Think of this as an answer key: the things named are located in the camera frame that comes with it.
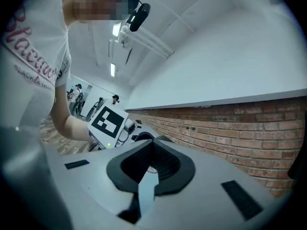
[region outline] brick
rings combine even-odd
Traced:
[[[184,123],[185,125],[193,125],[194,122],[195,122],[195,121],[193,121],[193,120],[184,120],[184,121],[183,121],[183,123]]]
[[[285,189],[275,189],[275,188],[271,188],[270,189],[270,193],[274,196],[274,197],[282,197],[285,194],[287,194],[288,190]]]
[[[268,179],[263,179],[263,178],[254,178],[257,182],[259,182],[262,186],[265,186],[266,183],[268,182]]]
[[[253,150],[253,158],[259,159],[281,159],[281,151],[266,151],[266,150]]]
[[[168,134],[168,131],[165,129],[158,128],[158,131],[166,135]]]
[[[283,114],[257,114],[257,122],[283,121]]]
[[[183,140],[185,142],[189,142],[189,143],[193,143],[194,142],[193,138],[188,137],[188,136],[183,136],[183,135],[180,135],[180,134],[177,134],[176,138],[179,139],[179,140]]]
[[[206,148],[203,148],[203,149],[204,149],[205,152],[208,153],[208,154],[213,154],[213,152],[214,152],[213,150],[210,150],[210,149],[206,149]]]
[[[235,113],[234,113],[234,110],[231,108],[222,107],[219,109],[219,114],[220,115],[233,115]]]
[[[190,136],[190,131],[189,130],[185,130],[185,129],[182,129],[181,130],[181,133],[185,136]]]
[[[275,188],[291,188],[292,182],[290,180],[268,180],[266,187]]]
[[[255,115],[241,115],[240,121],[243,123],[252,123],[256,121],[256,116]]]
[[[183,124],[183,121],[184,121],[182,119],[175,119],[175,118],[166,118],[166,120],[168,122],[177,123],[177,124]]]
[[[287,130],[287,129],[299,129],[303,128],[303,121],[296,120],[296,121],[285,121],[279,123],[280,130]]]
[[[296,119],[296,113],[290,112],[284,114],[285,120],[295,120]]]
[[[288,170],[286,170],[286,171],[278,171],[277,178],[278,179],[290,179],[290,177],[288,176]]]
[[[301,147],[299,140],[284,140],[278,142],[278,149],[300,149]]]
[[[178,144],[178,139],[177,138],[173,138],[171,136],[166,135],[167,138],[169,138],[172,142]]]
[[[171,127],[175,127],[175,128],[178,127],[178,124],[171,123],[171,122],[165,122],[165,125],[168,125],[168,126],[171,126]]]
[[[177,138],[178,134],[173,133],[173,132],[168,132],[168,135],[171,136],[171,137]]]
[[[242,165],[269,169],[273,167],[273,160],[244,158],[242,159]]]
[[[189,125],[178,125],[178,128],[190,130],[190,126]]]
[[[214,115],[191,115],[190,119],[199,121],[214,121]]]
[[[175,133],[180,133],[180,129],[179,128],[174,128],[174,127],[170,127],[170,126],[166,126],[167,130],[175,132]]]
[[[214,117],[216,122],[240,122],[240,116],[217,115]]]
[[[277,141],[264,141],[262,149],[277,149]]]
[[[276,178],[277,171],[267,170],[267,169],[248,169],[249,175],[252,176],[259,176],[259,177],[266,177],[266,178]]]
[[[305,130],[304,129],[297,130],[297,138],[298,139],[304,139],[304,136],[305,136]]]
[[[231,145],[236,147],[244,147],[244,148],[261,148],[260,140],[239,140],[232,139]]]
[[[219,123],[218,128],[219,129],[231,129],[232,124],[231,123]]]
[[[277,112],[277,109],[274,105],[264,106],[262,110],[264,113],[276,113]]]
[[[178,145],[184,146],[184,147],[188,147],[188,148],[194,148],[194,146],[190,143],[187,143],[185,141],[182,140],[178,140]]]
[[[235,114],[257,114],[262,113],[262,109],[260,107],[236,108],[234,112]]]
[[[216,109],[210,109],[208,107],[200,108],[200,112],[201,113],[199,113],[199,114],[205,114],[205,115],[217,115],[217,114],[219,114]]]
[[[232,129],[234,129],[234,130],[264,130],[264,127],[263,127],[263,124],[234,123],[234,124],[232,124]]]
[[[240,131],[239,132],[239,138],[240,139],[253,139],[254,138],[254,132]]]
[[[297,151],[283,151],[282,159],[295,159],[297,156]]]
[[[304,99],[301,101],[300,110],[307,111],[306,97],[304,97]]]
[[[284,132],[255,132],[256,140],[282,140]]]
[[[216,143],[224,144],[224,145],[230,145],[230,138],[226,137],[216,137]]]
[[[305,112],[297,112],[296,118],[297,119],[305,119]]]
[[[206,148],[214,150],[214,151],[229,153],[229,154],[235,154],[236,153],[236,149],[233,148],[233,147],[228,147],[228,146],[223,146],[223,145],[218,145],[218,144],[213,144],[213,143],[207,143]]]
[[[268,131],[278,130],[278,123],[265,123],[264,130]]]
[[[209,129],[208,128],[196,128],[196,131],[198,133],[202,133],[202,134],[208,134],[209,133]]]
[[[190,125],[208,128],[217,128],[218,123],[206,121],[192,121]]]
[[[284,139],[286,140],[295,140],[299,138],[298,136],[297,130],[287,130],[284,132]]]
[[[194,137],[194,138],[200,139],[200,140],[215,142],[215,136],[208,136],[206,134],[191,132],[191,137]]]
[[[210,129],[209,134],[215,136],[223,136],[223,137],[233,137],[233,138],[238,137],[238,132],[233,130]]]
[[[237,148],[236,149],[236,155],[242,156],[242,157],[251,157],[253,153],[252,149],[244,149],[244,148]]]
[[[205,148],[202,148],[202,147],[192,146],[191,148],[193,148],[193,149],[195,149],[195,150],[198,150],[198,151],[206,152],[206,149],[205,149]]]
[[[235,165],[239,170],[247,173],[248,172],[248,167],[244,167],[244,166],[241,166],[241,165]]]
[[[295,111],[299,110],[300,107],[297,104],[286,104],[286,105],[278,105],[277,111],[278,112],[288,112],[288,111]]]
[[[273,164],[274,169],[289,169],[293,164],[292,160],[275,160]]]
[[[238,156],[228,155],[227,160],[231,163],[241,164],[242,158]]]
[[[205,142],[203,140],[194,139],[194,145],[205,148],[206,145],[207,145],[207,142]]]
[[[227,160],[227,156],[228,156],[225,153],[217,152],[217,151],[212,151],[212,155],[218,156],[218,157],[220,157],[222,159],[225,159],[225,160]]]

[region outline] fluorescent light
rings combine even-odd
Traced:
[[[115,25],[113,26],[113,32],[112,32],[112,34],[113,34],[114,36],[118,36],[119,31],[120,31],[120,26],[121,26],[121,22],[118,23],[118,24],[115,24]]]
[[[111,76],[114,77],[115,75],[115,65],[111,63]]]

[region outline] person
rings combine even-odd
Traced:
[[[138,2],[23,0],[1,36],[0,96],[6,100],[0,105],[1,126],[38,135],[40,122],[50,113],[61,135],[92,141],[87,122],[72,116],[67,102],[68,29],[77,22],[123,20]]]
[[[76,89],[67,95],[68,97],[68,103],[69,103],[69,110],[71,112],[71,115],[75,116],[75,111],[78,105],[78,102],[76,101],[79,95],[82,93],[82,85],[77,84]]]
[[[94,106],[91,108],[91,110],[88,112],[86,116],[86,121],[89,122],[91,118],[95,115],[97,110],[99,110],[103,105],[104,99],[102,97],[99,97],[99,101],[94,104]]]
[[[118,100],[119,100],[119,96],[115,94],[112,96],[112,99],[111,98],[106,99],[103,104],[109,104],[109,105],[115,106]]]

